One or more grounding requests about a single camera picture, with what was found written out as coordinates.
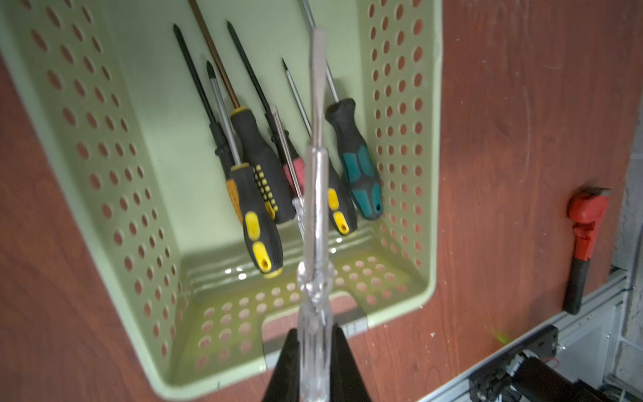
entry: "phillips screwdriver tip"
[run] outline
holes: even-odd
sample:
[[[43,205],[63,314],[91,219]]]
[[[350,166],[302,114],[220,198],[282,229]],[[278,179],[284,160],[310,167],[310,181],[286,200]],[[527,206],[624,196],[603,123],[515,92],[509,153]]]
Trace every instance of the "phillips screwdriver tip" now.
[[[212,63],[208,60],[205,66],[206,66],[206,69],[208,70],[208,77],[216,80],[217,76],[214,75],[214,67],[212,67]]]

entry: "brown wooden surface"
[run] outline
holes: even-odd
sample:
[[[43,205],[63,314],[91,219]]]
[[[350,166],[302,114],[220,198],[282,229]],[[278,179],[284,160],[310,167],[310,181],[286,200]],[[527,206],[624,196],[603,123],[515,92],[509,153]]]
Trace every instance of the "brown wooden surface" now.
[[[560,311],[581,185],[614,189],[586,291],[606,280],[642,53],[639,0],[444,0],[439,286],[351,339],[374,400],[415,400]],[[0,94],[1,399],[155,399],[4,68]]]

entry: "screwdriver tip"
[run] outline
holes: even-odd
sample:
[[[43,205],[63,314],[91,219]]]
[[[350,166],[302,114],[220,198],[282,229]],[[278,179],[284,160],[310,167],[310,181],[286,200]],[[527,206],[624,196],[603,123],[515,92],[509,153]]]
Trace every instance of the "screwdriver tip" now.
[[[217,76],[214,75],[214,67],[212,67],[212,63],[209,60],[205,63],[205,67],[208,70],[208,77],[210,77],[210,79],[216,80]]]

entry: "teal grip inset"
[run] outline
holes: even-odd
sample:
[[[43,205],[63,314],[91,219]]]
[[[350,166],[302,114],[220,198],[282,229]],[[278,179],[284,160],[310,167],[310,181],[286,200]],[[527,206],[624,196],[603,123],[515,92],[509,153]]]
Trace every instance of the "teal grip inset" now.
[[[344,166],[345,181],[364,218],[382,215],[382,189],[379,174],[368,154],[364,137],[355,125],[355,101],[347,98],[326,109],[328,120],[337,134],[337,151]]]

